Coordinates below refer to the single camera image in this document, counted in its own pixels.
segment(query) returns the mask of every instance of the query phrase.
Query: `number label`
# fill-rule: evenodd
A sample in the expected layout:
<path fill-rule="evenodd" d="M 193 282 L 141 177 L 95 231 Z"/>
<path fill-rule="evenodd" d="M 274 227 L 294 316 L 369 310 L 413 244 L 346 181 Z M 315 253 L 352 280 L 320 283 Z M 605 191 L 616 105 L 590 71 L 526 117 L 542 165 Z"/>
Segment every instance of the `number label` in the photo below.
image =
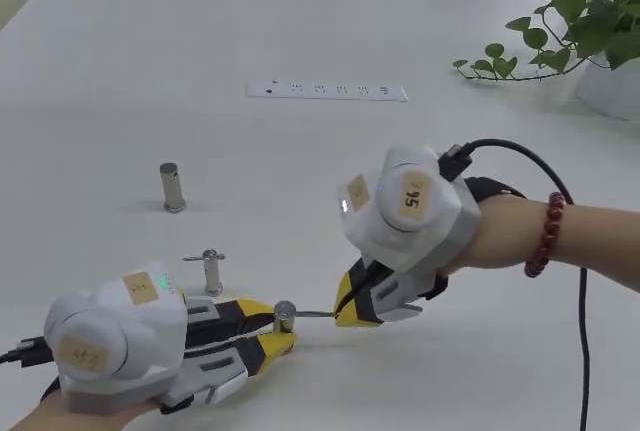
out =
<path fill-rule="evenodd" d="M 109 351 L 72 336 L 63 336 L 58 346 L 58 361 L 76 369 L 102 374 L 109 361 Z"/>
<path fill-rule="evenodd" d="M 349 193 L 349 199 L 351 200 L 351 206 L 353 206 L 354 211 L 358 211 L 371 199 L 369 190 L 367 189 L 367 182 L 361 174 L 347 186 L 347 192 Z"/>
<path fill-rule="evenodd" d="M 398 214 L 405 218 L 420 221 L 424 219 L 429 199 L 429 176 L 420 171 L 405 173 L 402 180 L 402 194 L 398 206 Z"/>
<path fill-rule="evenodd" d="M 151 281 L 149 273 L 142 272 L 131 274 L 122 278 L 129 291 L 129 296 L 134 305 L 140 306 L 158 299 L 158 291 Z"/>

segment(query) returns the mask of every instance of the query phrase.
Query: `red beaded bracelet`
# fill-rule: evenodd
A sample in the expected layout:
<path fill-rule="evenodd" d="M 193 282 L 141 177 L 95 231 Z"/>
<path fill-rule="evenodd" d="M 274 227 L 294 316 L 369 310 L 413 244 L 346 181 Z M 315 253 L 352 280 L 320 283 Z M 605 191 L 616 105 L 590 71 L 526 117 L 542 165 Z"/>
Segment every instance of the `red beaded bracelet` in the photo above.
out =
<path fill-rule="evenodd" d="M 544 233 L 540 238 L 540 245 L 532 259 L 524 266 L 524 274 L 529 278 L 536 278 L 549 264 L 549 258 L 558 243 L 558 232 L 562 220 L 565 205 L 564 196 L 559 192 L 549 195 L 549 207 L 547 208 L 547 221 L 544 223 Z"/>

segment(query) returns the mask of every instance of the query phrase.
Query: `power strip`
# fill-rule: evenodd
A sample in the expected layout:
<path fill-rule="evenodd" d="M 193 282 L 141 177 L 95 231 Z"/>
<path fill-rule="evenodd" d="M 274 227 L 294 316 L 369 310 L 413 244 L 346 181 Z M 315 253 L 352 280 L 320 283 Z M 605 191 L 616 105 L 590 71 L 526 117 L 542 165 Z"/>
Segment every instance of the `power strip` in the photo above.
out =
<path fill-rule="evenodd" d="M 346 99 L 366 101 L 407 101 L 402 86 L 349 85 L 270 79 L 247 84 L 252 98 Z"/>

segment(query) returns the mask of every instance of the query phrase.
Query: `metal pin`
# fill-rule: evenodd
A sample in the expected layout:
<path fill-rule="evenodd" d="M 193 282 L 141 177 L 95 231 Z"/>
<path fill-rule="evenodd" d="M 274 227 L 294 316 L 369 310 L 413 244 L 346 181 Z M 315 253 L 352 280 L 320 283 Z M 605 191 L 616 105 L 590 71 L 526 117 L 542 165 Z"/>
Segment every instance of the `metal pin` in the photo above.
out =
<path fill-rule="evenodd" d="M 291 301 L 280 301 L 273 307 L 273 332 L 293 333 L 296 307 Z"/>
<path fill-rule="evenodd" d="M 298 318 L 335 318 L 336 315 L 329 311 L 296 311 Z"/>
<path fill-rule="evenodd" d="M 179 213 L 187 206 L 187 203 L 182 197 L 178 165 L 176 163 L 160 165 L 160 177 L 164 190 L 164 209 L 171 214 Z"/>
<path fill-rule="evenodd" d="M 216 297 L 222 292 L 218 262 L 225 258 L 224 254 L 217 252 L 215 249 L 207 249 L 202 253 L 202 256 L 182 258 L 182 260 L 204 262 L 204 278 L 206 281 L 204 292 L 209 296 Z"/>

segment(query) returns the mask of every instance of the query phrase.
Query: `plant stem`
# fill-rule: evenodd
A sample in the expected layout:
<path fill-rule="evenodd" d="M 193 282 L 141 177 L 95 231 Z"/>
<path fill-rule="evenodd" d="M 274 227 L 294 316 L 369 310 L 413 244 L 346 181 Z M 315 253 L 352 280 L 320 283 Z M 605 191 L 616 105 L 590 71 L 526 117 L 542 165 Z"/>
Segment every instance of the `plant stem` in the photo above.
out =
<path fill-rule="evenodd" d="M 553 29 L 551 29 L 551 27 L 547 24 L 547 20 L 544 19 L 544 13 L 542 13 L 542 24 L 544 25 L 545 28 L 547 28 L 547 31 L 549 31 L 549 34 L 551 34 L 551 36 L 553 36 L 555 38 L 555 40 L 558 41 L 558 44 L 560 46 L 562 46 L 563 48 L 566 48 L 566 46 L 562 43 L 562 40 L 553 31 Z"/>
<path fill-rule="evenodd" d="M 593 59 L 591 58 L 587 58 L 587 61 L 589 61 L 591 64 L 594 64 L 596 66 L 598 66 L 599 68 L 602 69 L 611 69 L 609 66 L 602 66 L 600 63 L 596 63 Z"/>
<path fill-rule="evenodd" d="M 513 76 L 513 74 L 511 75 L 511 78 L 502 78 L 499 79 L 499 81 L 537 81 L 540 80 L 542 81 L 543 79 L 546 78 L 553 78 L 554 76 L 563 76 L 565 74 L 569 74 L 571 71 L 573 71 L 574 69 L 576 69 L 578 66 L 580 66 L 582 63 L 584 63 L 587 60 L 587 58 L 583 58 L 580 61 L 578 61 L 576 64 L 574 64 L 573 66 L 571 66 L 569 69 L 564 70 L 561 73 L 553 73 L 553 74 L 544 74 L 542 76 L 529 76 L 528 78 L 516 78 L 515 76 Z M 476 76 L 466 76 L 465 77 L 467 79 L 480 79 L 480 80 L 485 80 L 485 81 L 495 81 L 494 78 L 489 78 L 489 77 L 485 77 L 485 76 L 480 76 L 477 72 L 476 74 L 478 75 Z"/>

